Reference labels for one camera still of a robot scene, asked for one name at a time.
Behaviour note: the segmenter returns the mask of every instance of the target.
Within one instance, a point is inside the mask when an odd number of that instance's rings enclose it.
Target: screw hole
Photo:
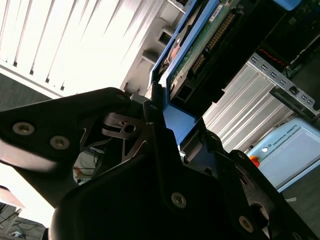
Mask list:
[[[131,133],[133,133],[135,130],[136,130],[136,127],[135,127],[134,125],[127,125],[127,126],[124,128],[124,131],[125,131],[127,134],[131,134]]]

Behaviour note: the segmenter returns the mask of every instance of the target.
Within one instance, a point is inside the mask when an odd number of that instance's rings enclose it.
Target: silver bolt head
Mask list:
[[[172,193],[171,200],[180,209],[184,209],[187,206],[187,200],[180,192]]]
[[[249,219],[246,218],[245,216],[240,216],[239,217],[239,223],[247,232],[249,232],[249,233],[253,233],[254,232],[254,226],[249,221]]]
[[[19,135],[27,136],[35,132],[35,127],[28,122],[17,122],[12,126],[12,130]]]
[[[70,146],[70,141],[64,136],[54,136],[50,139],[50,145],[56,150],[66,150]]]

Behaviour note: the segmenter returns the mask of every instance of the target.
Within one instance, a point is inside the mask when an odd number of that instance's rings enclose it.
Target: screw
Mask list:
[[[153,104],[150,104],[150,107],[152,107],[154,110],[158,110],[158,108]]]
[[[238,155],[239,155],[240,158],[246,159],[246,157],[244,156],[244,154],[242,152],[238,152]]]
[[[50,144],[56,150],[65,150],[70,146],[69,140],[64,136],[54,136],[50,139]]]
[[[35,127],[28,122],[17,122],[13,125],[12,130],[16,134],[27,136],[34,133]]]
[[[302,240],[302,238],[300,237],[300,235],[298,233],[296,233],[295,231],[292,232],[292,235],[294,237],[295,240]]]
[[[241,226],[249,233],[253,233],[254,232],[254,226],[252,225],[252,223],[249,221],[248,218],[246,218],[245,216],[240,216],[239,217],[239,222],[241,224]]]
[[[187,206],[187,200],[180,192],[172,193],[171,200],[180,209],[184,209]]]
[[[126,97],[123,94],[117,94],[116,96],[121,100],[125,100],[126,99]]]

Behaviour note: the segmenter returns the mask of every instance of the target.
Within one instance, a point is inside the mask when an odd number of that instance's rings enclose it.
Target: floor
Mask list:
[[[289,205],[320,238],[320,167],[309,172],[282,194],[285,199],[296,198]]]

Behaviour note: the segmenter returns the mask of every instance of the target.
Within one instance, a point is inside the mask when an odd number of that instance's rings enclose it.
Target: red cable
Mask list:
[[[286,67],[287,65],[285,63],[283,63],[282,61],[280,61],[279,59],[275,58],[274,56],[271,56],[266,50],[260,48],[259,49],[260,52],[263,52],[265,55],[267,55],[269,58],[271,58],[272,60],[276,61],[277,63],[281,64],[282,66]]]

